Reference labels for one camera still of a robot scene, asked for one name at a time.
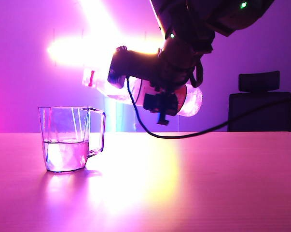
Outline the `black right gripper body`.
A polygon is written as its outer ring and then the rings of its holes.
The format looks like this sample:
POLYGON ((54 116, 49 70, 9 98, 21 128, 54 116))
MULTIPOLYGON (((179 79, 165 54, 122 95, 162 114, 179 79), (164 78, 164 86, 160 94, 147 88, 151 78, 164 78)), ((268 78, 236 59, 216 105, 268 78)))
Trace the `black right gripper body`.
POLYGON ((204 54, 195 51, 177 34, 170 33, 158 53, 158 71, 150 80, 151 86, 166 92, 174 92, 187 82, 194 88, 199 87, 203 83, 201 57, 204 54))

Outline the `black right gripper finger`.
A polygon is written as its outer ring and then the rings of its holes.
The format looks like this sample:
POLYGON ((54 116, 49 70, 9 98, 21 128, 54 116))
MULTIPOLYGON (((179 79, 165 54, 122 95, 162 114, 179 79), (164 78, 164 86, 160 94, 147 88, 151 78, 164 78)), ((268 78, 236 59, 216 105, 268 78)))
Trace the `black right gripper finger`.
POLYGON ((161 92, 155 95, 145 94, 143 108, 151 113, 158 113, 157 124, 168 125, 166 115, 175 116, 178 112, 178 99, 174 93, 161 92))

